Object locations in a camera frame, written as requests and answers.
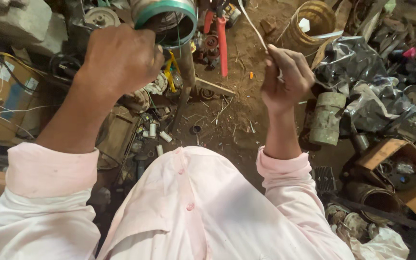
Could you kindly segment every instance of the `pink shirt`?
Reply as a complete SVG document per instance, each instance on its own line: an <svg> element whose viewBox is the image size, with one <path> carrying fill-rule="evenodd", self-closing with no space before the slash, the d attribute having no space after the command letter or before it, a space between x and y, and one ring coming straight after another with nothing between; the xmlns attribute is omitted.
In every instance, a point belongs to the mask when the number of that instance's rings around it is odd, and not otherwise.
<svg viewBox="0 0 416 260"><path fill-rule="evenodd" d="M100 234L85 203L98 155L32 143L9 149L0 259L94 259ZM261 147L257 170L265 196L213 151L164 154L116 212L97 259L354 259L327 224L307 154L276 160Z"/></svg>

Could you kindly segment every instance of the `shirt cuff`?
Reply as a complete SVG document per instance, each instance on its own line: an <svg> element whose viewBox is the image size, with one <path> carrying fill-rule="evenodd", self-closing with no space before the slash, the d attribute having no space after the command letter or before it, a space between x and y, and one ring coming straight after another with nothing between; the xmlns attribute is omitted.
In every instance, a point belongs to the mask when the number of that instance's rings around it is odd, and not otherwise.
<svg viewBox="0 0 416 260"><path fill-rule="evenodd" d="M6 186L22 197L71 195L91 188L97 180L97 149L88 154L66 154L34 143L21 143L7 152Z"/></svg>
<svg viewBox="0 0 416 260"><path fill-rule="evenodd" d="M307 153L302 153L296 158L290 160L279 160L271 158L264 154L264 146L258 150L256 167L258 173L264 177L266 181L274 179L302 179L309 174L311 166L309 164Z"/></svg>

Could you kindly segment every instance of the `person's right hand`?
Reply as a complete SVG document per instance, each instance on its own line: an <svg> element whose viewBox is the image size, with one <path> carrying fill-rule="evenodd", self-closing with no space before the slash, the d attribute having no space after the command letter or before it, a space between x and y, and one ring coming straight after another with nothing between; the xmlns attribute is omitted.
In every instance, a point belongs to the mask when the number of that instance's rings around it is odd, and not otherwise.
<svg viewBox="0 0 416 260"><path fill-rule="evenodd" d="M164 60L151 30L134 30L128 24L97 29L89 38L84 64L73 86L81 85L115 103L125 93L154 81Z"/></svg>
<svg viewBox="0 0 416 260"><path fill-rule="evenodd" d="M280 115L309 91L315 76L302 53L279 49L272 44L268 45L268 53L261 94L269 113ZM282 71L281 79L277 78L279 69Z"/></svg>

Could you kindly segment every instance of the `red pliers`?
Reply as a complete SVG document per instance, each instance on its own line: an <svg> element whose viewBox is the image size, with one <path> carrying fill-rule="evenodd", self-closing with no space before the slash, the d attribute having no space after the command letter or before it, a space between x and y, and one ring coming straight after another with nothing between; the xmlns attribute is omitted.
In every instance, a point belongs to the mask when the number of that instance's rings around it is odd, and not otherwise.
<svg viewBox="0 0 416 260"><path fill-rule="evenodd" d="M221 74L223 77L228 75L228 45L226 43L226 18L222 11L228 6L229 0L213 0L211 9L208 9L205 15L205 24L203 32L209 33L211 21L213 20L214 11L216 11L216 30L218 32L219 60L221 62Z"/></svg>

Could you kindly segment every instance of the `shirt button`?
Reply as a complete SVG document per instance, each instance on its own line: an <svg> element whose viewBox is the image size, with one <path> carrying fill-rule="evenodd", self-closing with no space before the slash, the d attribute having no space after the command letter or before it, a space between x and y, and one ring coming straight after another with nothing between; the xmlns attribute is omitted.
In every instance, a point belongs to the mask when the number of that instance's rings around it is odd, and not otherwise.
<svg viewBox="0 0 416 260"><path fill-rule="evenodd" d="M188 204L186 209L187 209L187 211L193 210L194 209L194 204L193 203Z"/></svg>

